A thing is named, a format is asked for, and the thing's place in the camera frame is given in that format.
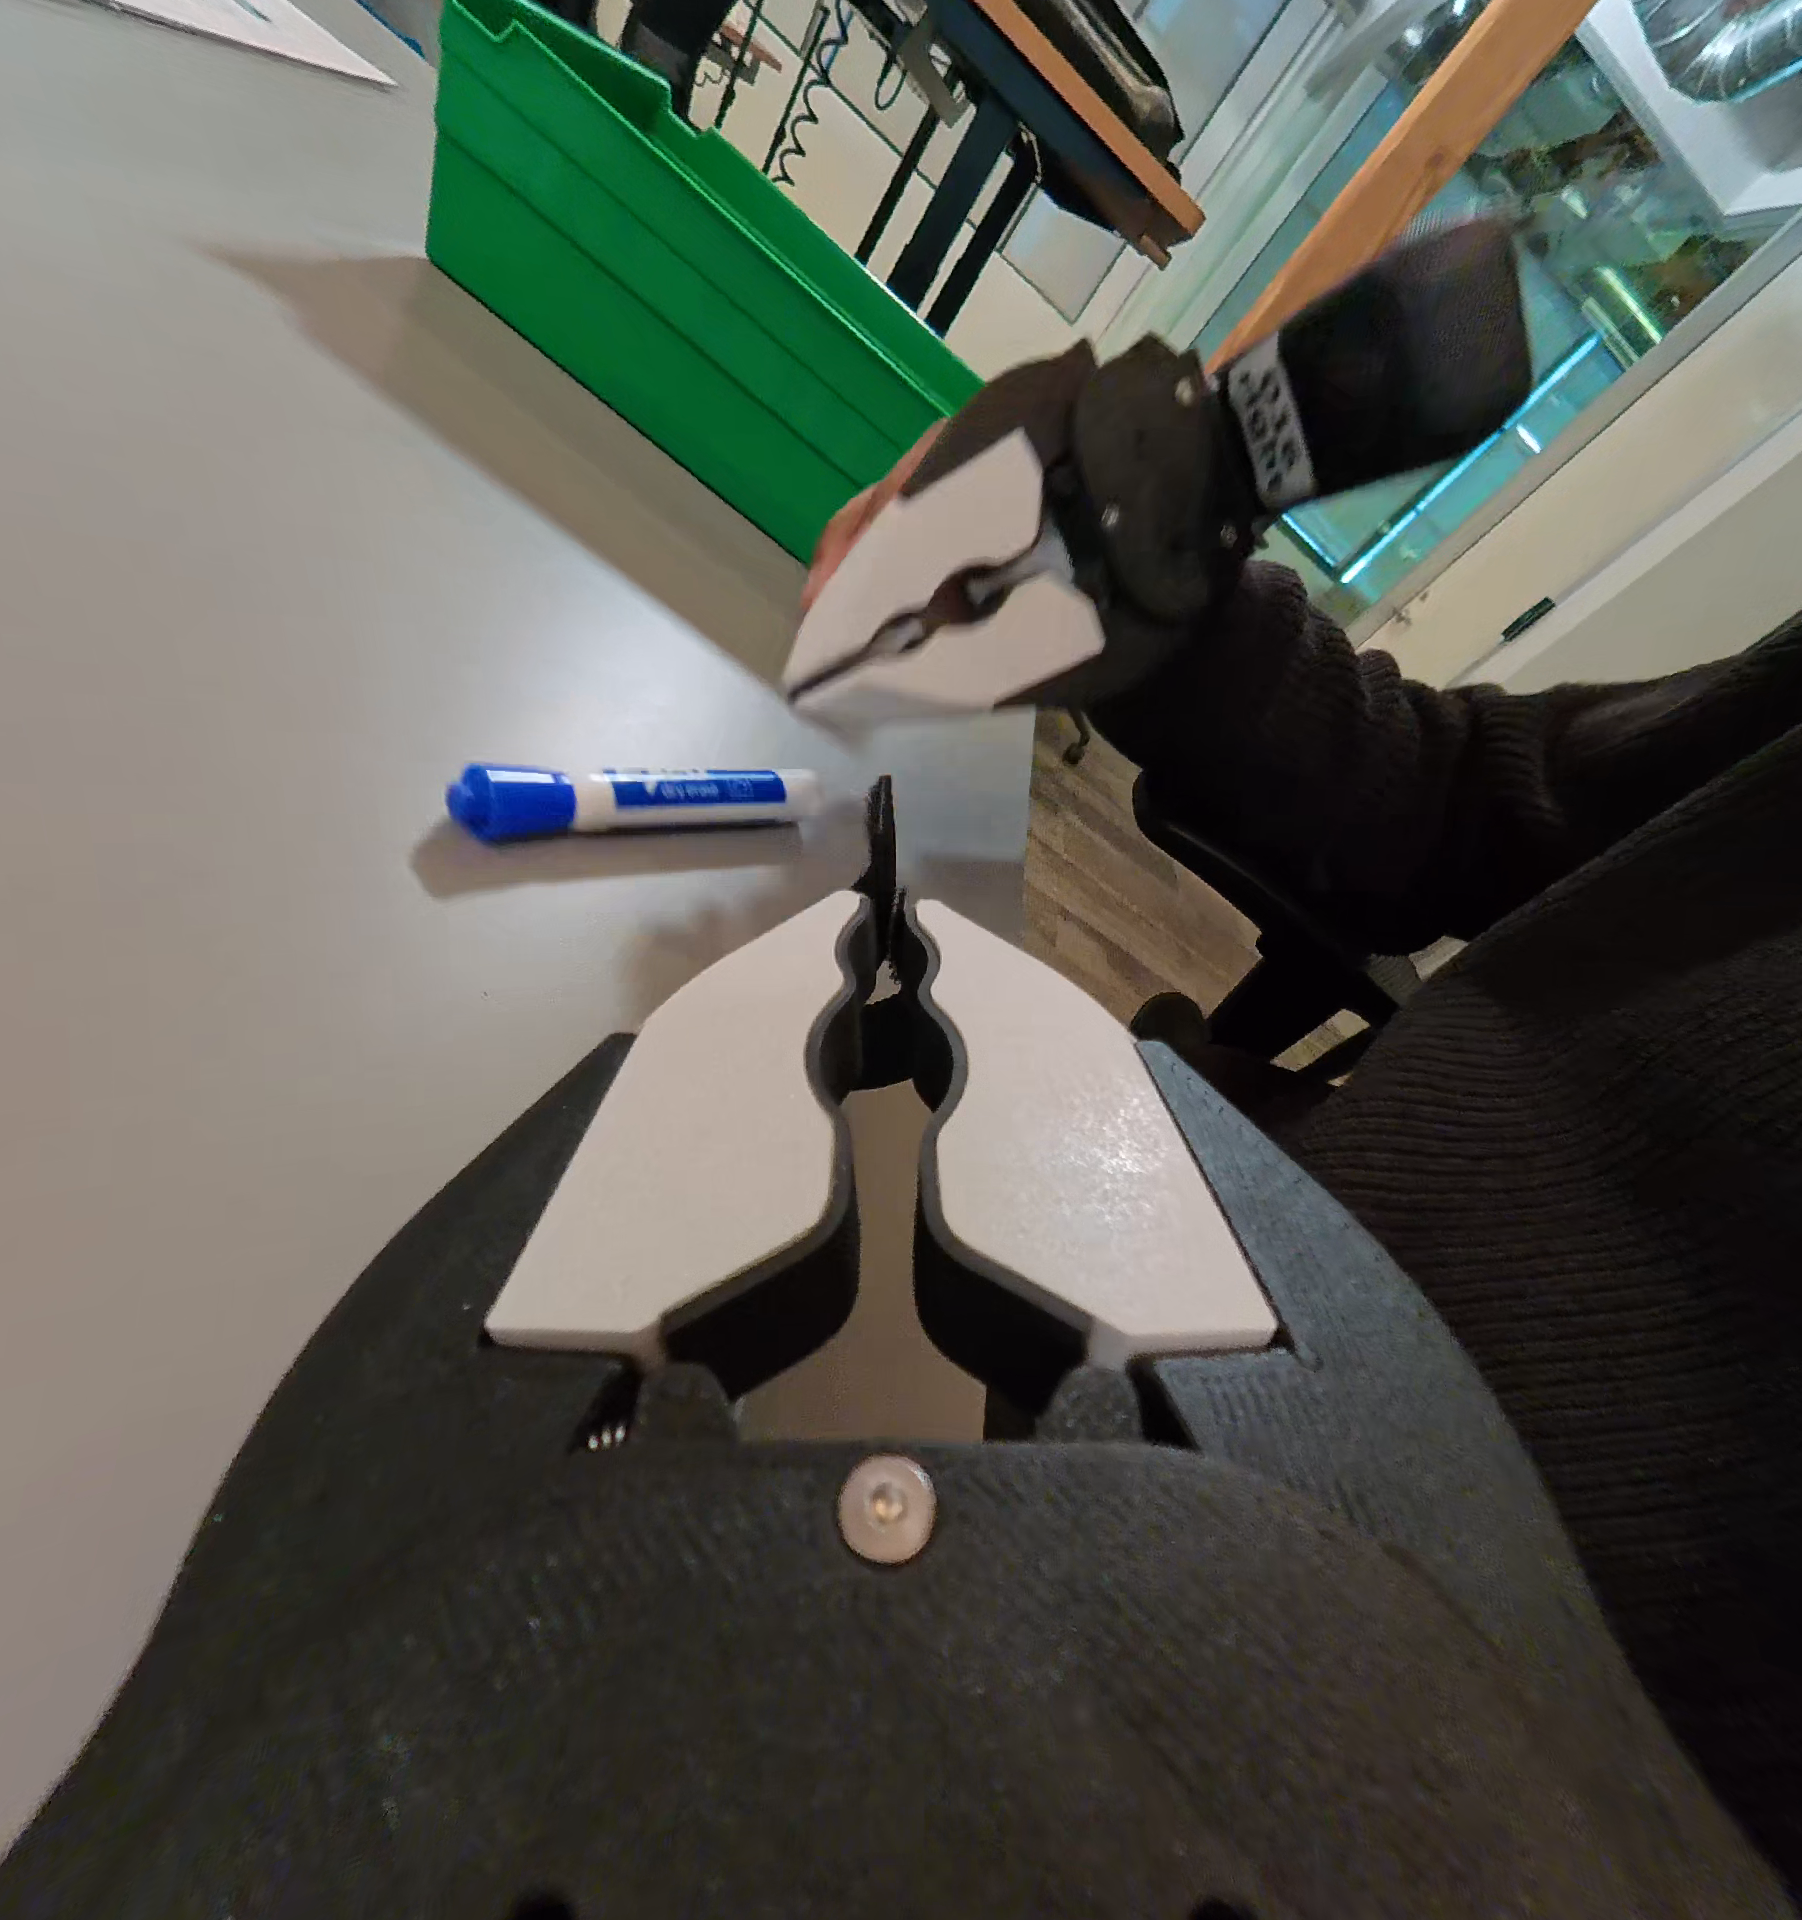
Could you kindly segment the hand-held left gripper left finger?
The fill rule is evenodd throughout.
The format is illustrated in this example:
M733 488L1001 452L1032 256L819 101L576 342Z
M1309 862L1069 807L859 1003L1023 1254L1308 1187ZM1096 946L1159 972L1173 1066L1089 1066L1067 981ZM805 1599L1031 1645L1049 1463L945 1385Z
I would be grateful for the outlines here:
M743 1397L813 1356L859 1287L843 1101L869 900L841 890L642 1025L494 1299L501 1349L695 1364Z

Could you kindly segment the grey desk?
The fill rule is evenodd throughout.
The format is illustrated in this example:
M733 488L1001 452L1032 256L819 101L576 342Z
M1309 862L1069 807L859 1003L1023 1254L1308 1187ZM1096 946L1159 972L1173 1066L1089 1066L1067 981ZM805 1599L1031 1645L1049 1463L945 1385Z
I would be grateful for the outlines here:
M1024 929L1032 726L841 753L803 567L423 257L434 74L0 4L0 1857L269 1392L606 1035L857 876ZM813 771L485 846L467 762Z

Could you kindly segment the wooden post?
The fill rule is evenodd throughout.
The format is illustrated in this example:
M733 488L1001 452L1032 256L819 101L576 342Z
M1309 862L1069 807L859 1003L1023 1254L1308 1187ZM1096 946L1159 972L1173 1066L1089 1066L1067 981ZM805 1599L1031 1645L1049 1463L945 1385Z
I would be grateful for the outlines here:
M1386 251L1576 35L1588 3L1491 3L1206 360L1217 373Z

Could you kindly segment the black hook-and-loop tie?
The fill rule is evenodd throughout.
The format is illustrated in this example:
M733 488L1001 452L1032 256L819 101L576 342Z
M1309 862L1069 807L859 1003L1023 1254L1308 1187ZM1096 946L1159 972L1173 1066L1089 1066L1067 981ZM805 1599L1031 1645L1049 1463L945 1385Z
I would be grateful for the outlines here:
M882 772L865 795L862 824L867 861L854 878L854 892L873 912L874 970L862 999L860 1044L862 1055L873 1057L884 1049L892 1052L907 1025L904 1008L896 1006L904 982L893 958L907 894L897 864L893 780L887 772Z

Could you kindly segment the blue dry-erase marker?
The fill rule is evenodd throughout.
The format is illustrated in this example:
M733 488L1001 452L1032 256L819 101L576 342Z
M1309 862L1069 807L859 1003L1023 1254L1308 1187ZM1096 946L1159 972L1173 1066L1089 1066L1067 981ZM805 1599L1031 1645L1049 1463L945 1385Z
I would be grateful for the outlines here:
M813 771L558 772L467 762L445 787L449 820L496 847L558 838L791 827L822 809Z

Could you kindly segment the person's right forearm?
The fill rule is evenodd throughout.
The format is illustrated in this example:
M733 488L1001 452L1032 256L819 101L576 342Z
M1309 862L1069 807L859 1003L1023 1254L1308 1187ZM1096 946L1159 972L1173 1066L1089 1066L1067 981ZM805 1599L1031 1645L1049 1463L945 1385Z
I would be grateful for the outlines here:
M1802 723L1802 616L1633 684L1440 689L1249 563L1087 711L1158 799L1367 954L1484 933Z

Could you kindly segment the black office chair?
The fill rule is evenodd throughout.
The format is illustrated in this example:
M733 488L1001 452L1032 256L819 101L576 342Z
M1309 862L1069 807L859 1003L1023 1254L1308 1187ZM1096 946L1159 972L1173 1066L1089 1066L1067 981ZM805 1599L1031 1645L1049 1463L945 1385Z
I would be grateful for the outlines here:
M1187 1036L1274 1063L1278 1055L1340 1017L1361 1022L1299 1066L1308 1085L1345 1079L1433 966L1413 955L1361 954L1308 908L1288 900L1241 861L1203 839L1152 794L1142 776L1130 790L1141 835L1196 876L1253 929L1249 972L1210 1010L1176 995L1154 995L1130 1022L1137 1036L1165 1036L1176 1020Z

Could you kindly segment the person's right hand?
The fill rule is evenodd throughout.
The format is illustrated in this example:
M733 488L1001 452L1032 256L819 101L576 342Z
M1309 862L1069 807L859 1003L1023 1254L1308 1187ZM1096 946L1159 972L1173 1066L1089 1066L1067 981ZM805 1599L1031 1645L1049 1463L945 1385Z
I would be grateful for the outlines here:
M815 599L833 577L847 552L869 531L873 521L901 497L904 487L919 469L926 452L939 439L939 430L925 433L909 451L869 488L852 497L821 529L815 545L806 577L803 581L797 607L806 613Z

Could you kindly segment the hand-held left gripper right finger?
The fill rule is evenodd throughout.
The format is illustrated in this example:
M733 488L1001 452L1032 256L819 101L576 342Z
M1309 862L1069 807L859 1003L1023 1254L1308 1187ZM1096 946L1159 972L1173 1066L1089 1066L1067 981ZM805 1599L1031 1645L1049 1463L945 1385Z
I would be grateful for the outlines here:
M1139 1044L1090 995L938 900L910 904L926 1112L914 1305L1015 1412L1080 1368L1269 1352L1281 1325Z

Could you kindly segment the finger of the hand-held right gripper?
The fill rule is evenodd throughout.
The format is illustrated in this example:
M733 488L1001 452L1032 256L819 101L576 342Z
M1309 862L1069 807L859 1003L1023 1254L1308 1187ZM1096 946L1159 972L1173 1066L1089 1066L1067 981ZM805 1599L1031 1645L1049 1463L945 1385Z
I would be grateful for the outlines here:
M985 617L928 636L870 645L791 684L791 708L815 723L914 723L1028 704L1103 653L1094 600L1052 574L1005 594Z
M862 665L967 626L1042 576L1071 580L1040 454L1001 439L882 507L797 626L805 665Z

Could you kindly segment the background work table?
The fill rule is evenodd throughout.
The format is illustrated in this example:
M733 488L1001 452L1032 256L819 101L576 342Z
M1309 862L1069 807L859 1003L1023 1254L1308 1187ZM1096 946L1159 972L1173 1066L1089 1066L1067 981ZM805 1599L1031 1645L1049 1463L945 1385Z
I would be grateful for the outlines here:
M910 96L914 124L854 257L870 266L922 195L879 277L945 337L991 257L1082 319L1117 262L1165 268L1201 228L1183 184L1167 80L1120 4L819 4L879 60L870 115Z

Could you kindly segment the green storage bin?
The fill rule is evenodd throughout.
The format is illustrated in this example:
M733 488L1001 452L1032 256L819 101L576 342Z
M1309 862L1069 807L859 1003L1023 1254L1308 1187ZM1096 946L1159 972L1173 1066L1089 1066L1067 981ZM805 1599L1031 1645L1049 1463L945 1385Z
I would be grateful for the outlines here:
M440 16L426 256L793 559L980 378L659 74Z

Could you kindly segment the white paper card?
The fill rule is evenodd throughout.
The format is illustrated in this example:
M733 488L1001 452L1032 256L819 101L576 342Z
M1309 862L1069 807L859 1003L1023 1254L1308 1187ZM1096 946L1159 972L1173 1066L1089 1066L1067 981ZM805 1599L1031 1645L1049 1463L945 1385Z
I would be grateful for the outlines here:
M108 12L375 90L396 80L291 3L97 3Z

